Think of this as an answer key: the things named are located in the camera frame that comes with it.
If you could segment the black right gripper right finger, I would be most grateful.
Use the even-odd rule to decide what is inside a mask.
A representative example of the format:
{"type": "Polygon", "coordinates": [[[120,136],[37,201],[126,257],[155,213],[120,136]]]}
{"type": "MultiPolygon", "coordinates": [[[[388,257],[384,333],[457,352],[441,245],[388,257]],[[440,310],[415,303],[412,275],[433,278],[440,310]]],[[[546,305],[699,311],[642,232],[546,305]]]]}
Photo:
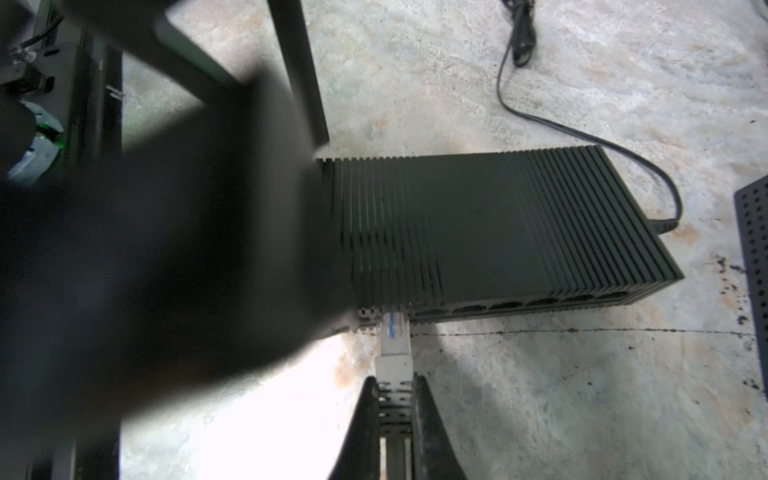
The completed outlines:
{"type": "Polygon", "coordinates": [[[412,383],[411,425],[414,479],[467,479],[449,440],[428,381],[419,374],[414,376],[412,383]]]}

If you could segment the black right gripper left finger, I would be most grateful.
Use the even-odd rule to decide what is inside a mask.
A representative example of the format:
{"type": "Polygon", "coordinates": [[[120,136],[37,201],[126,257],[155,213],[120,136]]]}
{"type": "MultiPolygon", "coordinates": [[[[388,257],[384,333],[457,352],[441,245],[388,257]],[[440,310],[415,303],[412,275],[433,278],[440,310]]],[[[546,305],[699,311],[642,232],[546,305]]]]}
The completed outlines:
{"type": "Polygon", "coordinates": [[[380,479],[380,405],[376,378],[365,379],[329,480],[380,479]]]}

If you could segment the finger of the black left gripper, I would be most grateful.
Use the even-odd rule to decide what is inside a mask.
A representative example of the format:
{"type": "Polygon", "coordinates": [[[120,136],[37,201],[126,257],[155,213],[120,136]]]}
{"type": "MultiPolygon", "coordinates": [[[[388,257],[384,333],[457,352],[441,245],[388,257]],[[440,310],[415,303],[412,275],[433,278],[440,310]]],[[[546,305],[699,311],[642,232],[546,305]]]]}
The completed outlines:
{"type": "Polygon", "coordinates": [[[1,187],[1,416],[81,420],[260,367],[355,296],[269,70],[120,160],[1,187]]]}

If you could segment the small black ribbed switch box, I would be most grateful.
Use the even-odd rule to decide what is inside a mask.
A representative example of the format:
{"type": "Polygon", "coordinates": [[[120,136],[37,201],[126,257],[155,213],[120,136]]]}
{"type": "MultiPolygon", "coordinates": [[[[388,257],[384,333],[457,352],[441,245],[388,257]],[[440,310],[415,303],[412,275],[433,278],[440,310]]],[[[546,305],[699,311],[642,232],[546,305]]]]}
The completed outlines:
{"type": "Polygon", "coordinates": [[[598,146],[319,167],[364,327],[628,305],[683,276],[598,146]]]}

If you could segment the black power adapter with plug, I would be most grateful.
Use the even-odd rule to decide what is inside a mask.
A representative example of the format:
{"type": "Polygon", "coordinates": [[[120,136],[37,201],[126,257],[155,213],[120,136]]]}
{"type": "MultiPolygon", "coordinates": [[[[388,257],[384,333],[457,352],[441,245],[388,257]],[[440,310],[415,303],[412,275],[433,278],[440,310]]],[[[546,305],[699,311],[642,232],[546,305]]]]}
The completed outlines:
{"type": "Polygon", "coordinates": [[[667,186],[671,194],[674,203],[674,214],[671,218],[668,219],[652,219],[650,221],[650,225],[652,230],[657,235],[670,233],[677,229],[679,227],[680,220],[682,219],[684,210],[682,198],[677,185],[672,180],[672,178],[655,163],[623,146],[610,142],[606,139],[591,135],[589,133],[566,126],[553,120],[524,113],[506,103],[502,95],[501,83],[504,70],[507,66],[507,61],[511,59],[512,65],[515,69],[524,68],[530,62],[534,50],[537,46],[536,31],[534,27],[535,2],[533,0],[501,0],[500,3],[506,10],[508,18],[511,21],[510,36],[506,42],[504,55],[500,62],[495,81],[496,96],[501,106],[508,113],[520,119],[534,122],[579,140],[591,142],[592,144],[608,148],[628,158],[629,160],[642,166],[657,176],[667,186]]]}

